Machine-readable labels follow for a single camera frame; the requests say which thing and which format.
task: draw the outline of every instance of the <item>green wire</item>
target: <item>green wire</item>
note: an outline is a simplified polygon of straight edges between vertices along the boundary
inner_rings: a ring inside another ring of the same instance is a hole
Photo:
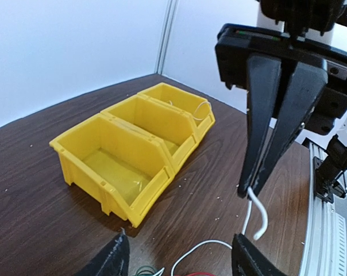
[[[141,274],[142,272],[151,272],[151,274]],[[137,269],[133,276],[152,276],[157,273],[157,270],[153,266],[141,266]]]

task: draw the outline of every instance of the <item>white wall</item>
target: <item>white wall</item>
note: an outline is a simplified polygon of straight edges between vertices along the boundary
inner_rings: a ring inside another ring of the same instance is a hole
[[[219,79],[214,46],[225,23],[256,26],[258,9],[258,2],[251,0],[179,1],[163,74],[245,112],[245,90],[228,90]],[[336,26],[332,46],[347,51],[346,27]],[[335,131],[342,123],[343,120],[337,120]],[[320,136],[303,131],[297,141],[308,136],[325,147],[334,133]]]
[[[0,0],[0,126],[152,74],[167,1]]]

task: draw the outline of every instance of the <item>yellow plastic bin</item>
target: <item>yellow plastic bin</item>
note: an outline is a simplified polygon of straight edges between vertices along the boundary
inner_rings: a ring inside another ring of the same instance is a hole
[[[166,83],[159,83],[138,93],[153,98],[164,106],[188,112],[196,125],[196,134],[200,140],[213,126],[215,119],[207,99],[178,89]]]
[[[160,139],[97,114],[50,142],[65,181],[138,227],[175,173]]]
[[[199,138],[195,135],[196,125],[188,113],[168,108],[138,95],[101,113],[144,135],[158,137],[174,172],[180,170],[199,144]]]

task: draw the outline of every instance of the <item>white wire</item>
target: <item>white wire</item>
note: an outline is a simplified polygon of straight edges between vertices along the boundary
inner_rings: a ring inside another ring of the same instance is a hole
[[[253,204],[253,201],[249,200],[249,201],[248,201],[248,211],[247,211],[247,213],[246,213],[246,218],[245,218],[245,221],[244,221],[244,226],[242,226],[242,231],[241,231],[241,233],[242,233],[243,235],[245,234],[246,228],[248,227],[250,215],[251,215],[251,213],[252,213],[252,204]]]
[[[161,270],[159,270],[156,274],[152,275],[152,276],[162,276],[164,271],[164,267],[161,268]]]
[[[189,254],[191,254],[194,250],[196,250],[198,247],[204,245],[204,244],[207,244],[207,243],[219,243],[223,246],[226,246],[228,247],[229,249],[232,250],[232,246],[229,245],[228,243],[225,243],[224,241],[221,241],[221,240],[205,240],[205,241],[202,241],[201,243],[197,244],[196,246],[194,246],[190,251],[186,252],[184,255],[182,255],[180,257],[180,259],[178,259],[176,261],[176,263],[172,266],[172,269],[171,269],[171,276],[174,276],[174,271],[175,271],[175,267],[179,264],[179,262],[181,262],[185,257],[187,257]]]
[[[212,111],[212,105],[210,104],[209,101],[201,102],[201,103],[198,105],[198,107],[195,109],[194,113],[192,114],[192,117],[193,117],[194,119],[196,119],[197,121],[203,121],[203,120],[205,119],[205,118],[200,119],[200,118],[196,118],[196,117],[195,117],[195,114],[197,113],[197,111],[199,110],[199,108],[200,108],[202,105],[204,105],[204,104],[208,104],[208,105],[209,105],[210,112]]]
[[[262,237],[262,235],[266,232],[268,227],[268,214],[267,210],[265,210],[265,207],[263,204],[258,200],[256,195],[253,192],[253,189],[251,187],[248,187],[248,195],[250,196],[251,200],[254,201],[254,204],[258,207],[260,214],[261,214],[261,227],[258,230],[258,232],[255,233],[254,239],[259,240],[259,238]]]

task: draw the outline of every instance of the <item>wooden table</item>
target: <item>wooden table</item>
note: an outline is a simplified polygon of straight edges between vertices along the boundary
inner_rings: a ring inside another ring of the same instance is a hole
[[[241,231],[247,204],[237,197],[236,185],[245,155],[246,116],[206,95],[217,122],[139,229],[105,215],[83,190],[64,183],[59,159],[48,142],[159,82],[200,94],[150,75],[62,102],[0,129],[1,276],[71,275],[121,227],[130,236],[130,274],[138,266],[153,265],[166,267],[164,275],[169,275],[173,263],[197,243],[206,239],[231,243],[233,234]],[[303,254],[308,186],[309,152],[293,144],[260,194],[269,226],[255,245],[288,275],[298,274]],[[253,208],[248,237],[260,223],[260,213]],[[195,271],[231,275],[230,251],[217,244],[204,246],[182,261],[175,274]]]

